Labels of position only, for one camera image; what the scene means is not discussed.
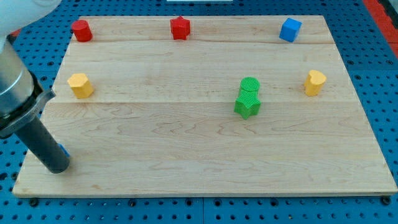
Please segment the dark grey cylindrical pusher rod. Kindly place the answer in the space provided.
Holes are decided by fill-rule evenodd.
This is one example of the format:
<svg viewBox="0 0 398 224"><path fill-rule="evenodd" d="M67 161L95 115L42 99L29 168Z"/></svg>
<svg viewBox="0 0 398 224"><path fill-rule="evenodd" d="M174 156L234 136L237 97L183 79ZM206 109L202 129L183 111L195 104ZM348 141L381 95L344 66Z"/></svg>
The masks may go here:
<svg viewBox="0 0 398 224"><path fill-rule="evenodd" d="M51 173L68 168L69 157L38 117L18 129L16 135Z"/></svg>

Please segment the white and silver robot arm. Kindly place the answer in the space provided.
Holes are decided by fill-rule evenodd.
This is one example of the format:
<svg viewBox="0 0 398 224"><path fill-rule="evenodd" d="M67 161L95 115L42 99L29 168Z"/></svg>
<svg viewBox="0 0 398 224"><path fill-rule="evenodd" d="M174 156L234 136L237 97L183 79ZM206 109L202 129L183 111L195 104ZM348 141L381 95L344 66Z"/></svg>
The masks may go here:
<svg viewBox="0 0 398 224"><path fill-rule="evenodd" d="M1 1L1 138L15 134L52 173L65 171L69 154L38 117L55 97L44 90L13 49L7 36L50 14L61 0Z"/></svg>

